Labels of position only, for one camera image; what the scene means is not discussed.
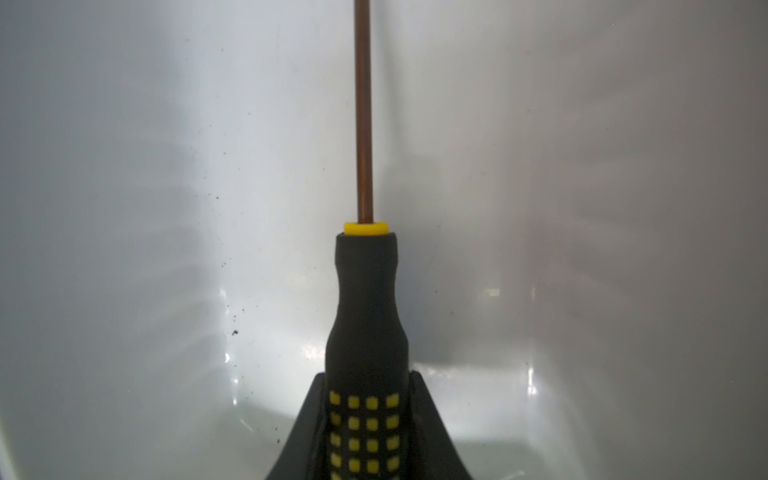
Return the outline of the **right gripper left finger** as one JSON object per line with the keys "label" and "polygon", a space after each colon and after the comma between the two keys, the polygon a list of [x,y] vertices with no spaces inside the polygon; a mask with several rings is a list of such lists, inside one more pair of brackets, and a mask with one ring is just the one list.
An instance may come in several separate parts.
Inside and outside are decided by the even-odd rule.
{"label": "right gripper left finger", "polygon": [[328,392],[318,373],[266,480],[327,480]]}

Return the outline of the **black yellow screwdriver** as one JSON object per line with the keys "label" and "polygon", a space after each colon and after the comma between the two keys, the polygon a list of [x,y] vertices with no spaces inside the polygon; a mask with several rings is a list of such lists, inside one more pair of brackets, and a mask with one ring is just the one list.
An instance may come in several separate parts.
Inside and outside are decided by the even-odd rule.
{"label": "black yellow screwdriver", "polygon": [[353,4],[357,219],[336,239],[336,318],[326,347],[333,479],[407,476],[408,341],[395,301],[397,239],[373,204],[371,4]]}

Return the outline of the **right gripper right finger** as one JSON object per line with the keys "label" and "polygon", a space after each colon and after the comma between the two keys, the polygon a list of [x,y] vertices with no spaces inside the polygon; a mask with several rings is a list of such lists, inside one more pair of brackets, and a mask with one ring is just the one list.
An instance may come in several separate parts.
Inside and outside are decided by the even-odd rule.
{"label": "right gripper right finger", "polygon": [[409,374],[407,478],[471,480],[422,375]]}

